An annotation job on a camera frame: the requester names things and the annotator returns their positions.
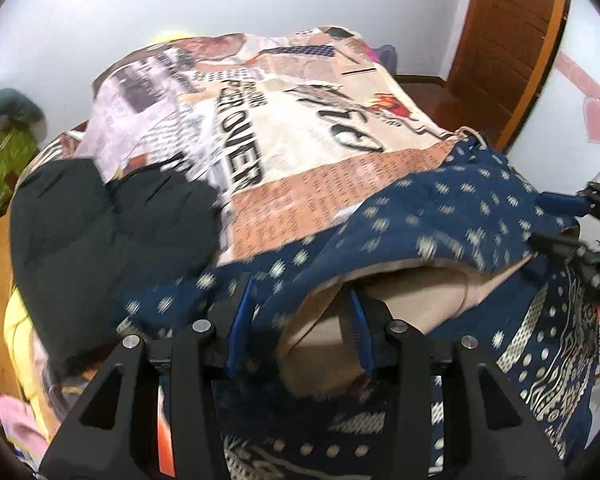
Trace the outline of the purple grey backpack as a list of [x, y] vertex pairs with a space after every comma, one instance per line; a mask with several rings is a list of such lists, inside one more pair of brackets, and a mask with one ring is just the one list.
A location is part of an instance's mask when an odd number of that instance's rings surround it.
[[372, 49], [373, 59], [384, 66], [392, 75], [398, 73], [398, 52], [392, 44], [383, 44], [381, 47]]

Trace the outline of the wooden door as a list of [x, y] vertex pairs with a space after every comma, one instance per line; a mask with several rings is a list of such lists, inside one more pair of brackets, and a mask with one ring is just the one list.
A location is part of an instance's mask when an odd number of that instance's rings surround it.
[[468, 124], [500, 151], [514, 142], [540, 96], [569, 1], [469, 1], [448, 87]]

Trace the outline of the green patterned storage box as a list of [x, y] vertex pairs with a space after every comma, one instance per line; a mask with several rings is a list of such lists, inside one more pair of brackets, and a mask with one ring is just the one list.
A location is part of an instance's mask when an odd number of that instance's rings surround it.
[[10, 128], [0, 132], [0, 213], [7, 207], [19, 177], [37, 152], [38, 144], [28, 129]]

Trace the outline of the navy patterned hooded jacket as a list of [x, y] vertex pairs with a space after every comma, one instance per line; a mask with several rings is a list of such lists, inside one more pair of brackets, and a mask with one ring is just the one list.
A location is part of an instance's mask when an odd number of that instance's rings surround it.
[[597, 313], [576, 272], [530, 244], [575, 236], [500, 153], [457, 142], [437, 169], [402, 177], [338, 226], [192, 278], [117, 296], [120, 334], [166, 338], [219, 312], [249, 274], [250, 371], [219, 385], [235, 479], [368, 479], [390, 396], [352, 339], [353, 299], [445, 340], [474, 337], [564, 463], [584, 449]]

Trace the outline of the printed bed blanket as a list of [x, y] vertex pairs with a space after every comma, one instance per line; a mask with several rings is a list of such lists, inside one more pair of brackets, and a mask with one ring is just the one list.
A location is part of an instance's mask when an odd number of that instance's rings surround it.
[[143, 48], [93, 92], [85, 129], [30, 169], [87, 158], [104, 182], [153, 164], [207, 182], [220, 200], [220, 263], [341, 222], [378, 188], [437, 168], [456, 141], [338, 27]]

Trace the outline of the yellow garment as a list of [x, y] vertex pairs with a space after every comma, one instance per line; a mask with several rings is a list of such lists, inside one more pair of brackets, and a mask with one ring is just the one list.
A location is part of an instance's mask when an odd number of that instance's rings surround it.
[[43, 372], [48, 357], [18, 289], [5, 310], [3, 336], [23, 399], [30, 405], [38, 430], [50, 442], [61, 421], [50, 403]]

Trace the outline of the pink plush toy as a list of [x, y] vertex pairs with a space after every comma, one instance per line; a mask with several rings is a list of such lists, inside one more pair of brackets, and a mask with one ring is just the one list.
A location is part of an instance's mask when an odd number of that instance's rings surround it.
[[38, 468], [48, 448], [29, 404], [0, 393], [0, 425], [16, 454], [32, 468]]

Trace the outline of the black folded garment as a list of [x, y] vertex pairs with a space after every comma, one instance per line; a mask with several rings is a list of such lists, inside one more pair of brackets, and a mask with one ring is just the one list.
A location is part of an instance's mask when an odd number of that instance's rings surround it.
[[110, 182], [87, 158], [34, 170], [12, 200], [10, 252], [50, 368], [67, 376], [105, 359], [118, 294], [204, 270], [219, 232], [216, 189], [173, 169]]

